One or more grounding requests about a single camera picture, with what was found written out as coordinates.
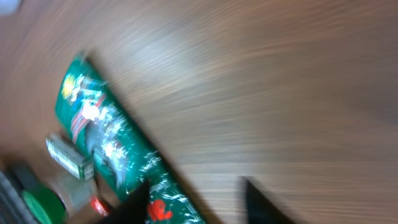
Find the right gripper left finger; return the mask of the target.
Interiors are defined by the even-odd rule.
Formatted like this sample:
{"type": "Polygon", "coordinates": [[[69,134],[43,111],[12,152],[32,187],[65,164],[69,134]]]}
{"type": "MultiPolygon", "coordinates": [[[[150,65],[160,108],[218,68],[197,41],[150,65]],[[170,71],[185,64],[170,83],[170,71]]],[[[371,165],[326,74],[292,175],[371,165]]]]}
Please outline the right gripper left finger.
{"type": "Polygon", "coordinates": [[[146,179],[124,202],[96,224],[145,224],[149,192],[150,182],[146,179]]]}

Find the small green white box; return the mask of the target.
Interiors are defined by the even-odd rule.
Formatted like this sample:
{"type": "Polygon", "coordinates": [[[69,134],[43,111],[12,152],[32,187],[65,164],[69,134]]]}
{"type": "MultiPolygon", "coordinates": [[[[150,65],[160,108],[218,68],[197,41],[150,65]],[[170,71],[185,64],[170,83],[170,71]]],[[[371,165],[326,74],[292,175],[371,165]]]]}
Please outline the small green white box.
{"type": "Polygon", "coordinates": [[[82,156],[70,141],[56,133],[50,133],[45,142],[50,156],[71,175],[80,180],[94,177],[93,163],[82,156]]]}

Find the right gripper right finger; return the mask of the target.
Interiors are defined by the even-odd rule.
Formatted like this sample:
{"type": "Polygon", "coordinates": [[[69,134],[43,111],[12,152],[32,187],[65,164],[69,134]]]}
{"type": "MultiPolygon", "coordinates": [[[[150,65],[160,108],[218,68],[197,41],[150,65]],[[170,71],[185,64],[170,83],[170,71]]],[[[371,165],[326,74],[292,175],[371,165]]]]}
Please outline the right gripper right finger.
{"type": "Polygon", "coordinates": [[[295,224],[249,179],[244,181],[244,203],[248,224],[295,224]]]}

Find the green lid jar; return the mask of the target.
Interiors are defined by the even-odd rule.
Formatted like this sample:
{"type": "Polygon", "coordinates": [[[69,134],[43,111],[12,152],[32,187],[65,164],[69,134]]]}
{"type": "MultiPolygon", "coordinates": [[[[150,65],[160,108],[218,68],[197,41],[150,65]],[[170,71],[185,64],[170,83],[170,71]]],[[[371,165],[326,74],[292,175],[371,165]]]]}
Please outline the green lid jar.
{"type": "Polygon", "coordinates": [[[39,223],[64,223],[98,193],[93,169],[82,178],[63,170],[46,179],[40,179],[26,164],[13,165],[9,170],[21,183],[22,199],[39,223]]]}

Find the red Nescafe stick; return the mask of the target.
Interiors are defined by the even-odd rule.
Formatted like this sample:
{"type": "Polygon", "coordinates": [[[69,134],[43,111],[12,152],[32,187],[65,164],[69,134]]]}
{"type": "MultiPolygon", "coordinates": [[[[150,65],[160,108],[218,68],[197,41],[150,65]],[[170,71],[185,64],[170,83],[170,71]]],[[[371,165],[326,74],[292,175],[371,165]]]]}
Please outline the red Nescafe stick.
{"type": "Polygon", "coordinates": [[[111,205],[107,201],[97,196],[91,198],[90,205],[93,208],[93,210],[102,217],[108,216],[112,211],[111,205]]]}

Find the green 3M gloves pack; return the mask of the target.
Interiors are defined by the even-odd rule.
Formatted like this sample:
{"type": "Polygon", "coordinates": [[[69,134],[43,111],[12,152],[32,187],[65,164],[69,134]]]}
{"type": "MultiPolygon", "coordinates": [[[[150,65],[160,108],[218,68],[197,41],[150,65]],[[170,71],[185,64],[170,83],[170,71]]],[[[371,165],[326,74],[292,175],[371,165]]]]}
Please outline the green 3M gloves pack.
{"type": "Polygon", "coordinates": [[[158,150],[83,54],[75,55],[66,71],[55,114],[121,203],[149,180],[145,223],[205,222],[158,150]]]}

